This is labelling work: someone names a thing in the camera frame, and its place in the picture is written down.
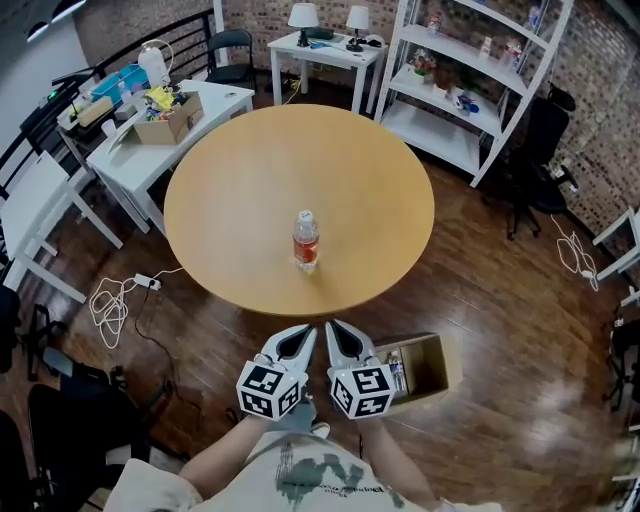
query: table lamp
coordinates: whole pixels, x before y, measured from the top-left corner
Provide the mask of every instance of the table lamp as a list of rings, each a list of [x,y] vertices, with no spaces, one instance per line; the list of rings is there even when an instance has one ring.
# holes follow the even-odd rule
[[[367,30],[369,28],[369,8],[361,5],[352,6],[349,12],[349,19],[347,20],[347,27],[356,30],[356,37],[353,40],[354,44],[348,44],[347,50],[350,52],[361,52],[362,46],[360,46],[358,42],[358,30]]]
[[[289,26],[300,29],[298,46],[309,46],[306,29],[310,27],[317,27],[318,25],[318,14],[316,13],[316,6],[314,4],[293,4],[291,16],[289,16]]]

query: blue plastic basket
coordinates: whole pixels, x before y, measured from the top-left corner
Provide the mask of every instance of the blue plastic basket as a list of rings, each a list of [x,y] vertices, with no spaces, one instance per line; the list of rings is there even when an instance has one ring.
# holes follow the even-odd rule
[[[100,98],[109,96],[114,105],[120,103],[122,98],[120,98],[118,83],[121,80],[124,80],[127,89],[131,90],[135,84],[140,84],[141,86],[146,84],[148,78],[147,73],[140,66],[137,64],[129,64],[117,73],[109,75],[91,91],[93,101],[98,101]]]

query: white shelving unit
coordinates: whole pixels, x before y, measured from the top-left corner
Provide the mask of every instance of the white shelving unit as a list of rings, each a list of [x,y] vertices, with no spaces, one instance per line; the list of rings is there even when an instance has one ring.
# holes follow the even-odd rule
[[[454,0],[502,23],[520,36],[524,36],[530,43],[542,48],[544,56],[528,86],[515,69],[503,65],[492,57],[482,57],[480,48],[472,47],[444,34],[429,34],[425,27],[416,24],[420,1],[400,0],[399,2],[393,37],[389,46],[389,56],[380,88],[375,121],[382,123],[383,126],[394,132],[407,144],[432,153],[472,174],[474,178],[471,186],[475,187],[511,136],[540,86],[564,33],[573,7],[573,0],[562,1],[560,17],[556,22],[549,42],[542,39],[537,33],[526,29],[519,23],[488,8],[484,4],[477,3],[474,0]],[[409,23],[405,23],[408,12],[411,19]],[[498,105],[495,105],[481,95],[471,93],[469,96],[479,107],[479,112],[474,114],[459,111],[453,104],[450,95],[442,98],[434,94],[433,86],[418,84],[415,80],[412,80],[410,74],[413,71],[408,64],[402,61],[406,58],[408,43],[414,43],[433,52],[446,55],[498,81],[506,88],[502,100]],[[396,93],[398,92],[458,117],[493,137],[489,155],[484,162],[480,162],[482,136],[478,136],[472,131],[406,102],[397,100]],[[511,92],[518,94],[520,101],[515,112],[503,128],[506,100]]]

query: shelf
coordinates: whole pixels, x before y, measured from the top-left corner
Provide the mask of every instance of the shelf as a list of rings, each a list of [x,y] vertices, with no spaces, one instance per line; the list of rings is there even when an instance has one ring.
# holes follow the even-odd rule
[[[427,29],[420,25],[407,25],[400,31],[400,37],[477,69],[521,96],[527,92],[527,86],[518,73],[500,64],[493,57],[481,57],[480,48],[469,46],[444,34],[429,34]]]
[[[549,43],[547,43],[544,39],[538,37],[533,32],[531,32],[530,30],[527,30],[522,25],[520,25],[519,23],[516,23],[512,19],[507,18],[505,15],[500,14],[499,12],[496,12],[493,9],[489,9],[486,5],[478,3],[474,0],[454,0],[454,1],[458,2],[459,4],[465,5],[470,9],[473,9],[474,11],[481,12],[485,16],[489,16],[490,18],[493,18],[496,21],[499,21],[503,25],[506,25],[510,29],[515,30],[516,32],[522,34],[527,39],[533,41],[544,50],[547,50],[549,48]]]
[[[442,98],[441,96],[435,95],[433,93],[433,85],[416,83],[412,80],[414,76],[417,75],[413,72],[412,67],[409,64],[404,64],[396,76],[389,82],[389,87],[459,117],[463,121],[477,126],[489,135],[497,137],[502,133],[498,108],[486,98],[475,93],[467,94],[478,106],[480,111],[476,114],[469,112],[464,114],[464,111],[456,108],[450,96],[449,98]]]
[[[382,126],[407,144],[478,174],[480,138],[464,128],[398,100],[382,116]]]

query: brown floor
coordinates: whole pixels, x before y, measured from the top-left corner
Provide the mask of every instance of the brown floor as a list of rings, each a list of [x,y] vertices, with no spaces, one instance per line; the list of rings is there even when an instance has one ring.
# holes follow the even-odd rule
[[[328,93],[327,102],[334,96]],[[268,99],[262,95],[257,103]],[[420,331],[454,337],[464,380],[443,402],[389,418],[388,428],[438,496],[497,501],[506,512],[585,510],[606,493],[611,446],[621,432],[622,420],[601,402],[609,385],[602,328],[626,285],[614,277],[594,293],[561,266],[549,218],[538,216],[538,239],[523,228],[509,242],[506,208],[486,207],[460,178],[432,164],[425,169],[436,222],[423,256],[392,289],[339,317],[374,339]],[[51,237],[60,255],[41,255],[55,274],[89,294],[103,277],[179,266],[157,230],[143,235],[117,206],[100,198],[96,203],[124,248],[115,251],[87,222],[76,225],[72,211]],[[561,223],[565,231],[573,229],[566,219]],[[606,259],[594,255],[602,268]],[[153,435],[193,455],[229,429],[224,411],[236,404],[235,383],[245,360],[269,335],[303,320],[243,311],[186,273],[162,282],[162,291],[149,296],[139,327],[171,351],[181,393],[201,405],[203,417],[198,426],[193,407],[174,399]],[[69,324],[61,346],[72,357],[104,369],[123,365],[134,400],[148,396],[167,374],[163,352],[134,330],[143,291],[127,296],[131,317],[113,351],[102,344],[87,305],[79,307],[32,277],[21,295],[25,311],[37,300]],[[324,390],[326,350],[320,346],[318,352],[310,374],[319,413],[331,423],[331,437],[355,451],[355,425],[332,410]],[[14,354],[14,368],[0,376],[0,408],[18,421],[27,446],[29,385],[24,357]]]

